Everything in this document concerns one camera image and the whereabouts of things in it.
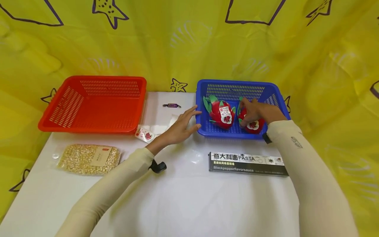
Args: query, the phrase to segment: blue plastic basket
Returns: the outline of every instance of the blue plastic basket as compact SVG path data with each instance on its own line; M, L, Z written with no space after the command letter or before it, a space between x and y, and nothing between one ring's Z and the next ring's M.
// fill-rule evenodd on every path
M231 107L238 107L239 97L246 97L249 100L256 98L259 102L276 105L283 114L290 118L287 107L284 103L283 96L279 88L270 82L243 82L243 81L227 81L227 80L200 80L197 83L196 104L197 110L202 111L201 115L196 116L196 123L201 124L198 133L205 137L212 138L237 138L237 139L254 139L262 140L262 134L267 131L267 124L263 127L259 134L247 133L240 127L237 114L234 117L233 125L229 130L221 129L213 125L211 119L203 103L203 96L216 96L219 100L224 100Z

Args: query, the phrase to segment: dragon fruit label sticker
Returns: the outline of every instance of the dragon fruit label sticker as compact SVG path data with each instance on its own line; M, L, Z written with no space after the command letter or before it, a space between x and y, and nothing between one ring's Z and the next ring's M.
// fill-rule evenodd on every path
M247 126L248 129L257 130L259 128L259 122L258 122L258 120L256 120L254 122L251 122L251 123L247 124L246 126Z
M229 107L221 107L219 108L220 115L221 115L221 121L225 124L231 124L232 123L232 114L230 113Z

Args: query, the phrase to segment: white packet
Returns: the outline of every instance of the white packet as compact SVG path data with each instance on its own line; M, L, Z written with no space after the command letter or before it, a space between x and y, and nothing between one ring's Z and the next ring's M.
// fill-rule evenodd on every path
M152 133L150 130L143 128L142 125L138 125L137 131L134 136L147 143L152 142L157 137L156 134Z

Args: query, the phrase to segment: dragon fruit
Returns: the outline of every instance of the dragon fruit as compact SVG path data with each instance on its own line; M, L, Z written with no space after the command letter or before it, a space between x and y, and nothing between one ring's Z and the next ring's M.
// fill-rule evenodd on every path
M240 105L241 105L241 103L238 105L237 117L238 117L239 123L241 124L241 121L245 118L245 116L247 114L247 110L246 110L246 107L241 109ZM248 123L245 126L245 130L251 134L259 134L262 131L264 124L265 124L265 121L263 118L261 118L259 120L254 121L254 122Z
M229 103L218 100L216 96L203 97L204 106L207 109L212 124L222 129L229 129L233 125L236 108L231 108Z

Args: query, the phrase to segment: black pasta box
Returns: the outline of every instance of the black pasta box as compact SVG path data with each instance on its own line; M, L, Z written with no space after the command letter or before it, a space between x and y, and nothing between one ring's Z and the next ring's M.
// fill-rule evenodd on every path
M209 171L288 176L283 159L275 156L209 153Z

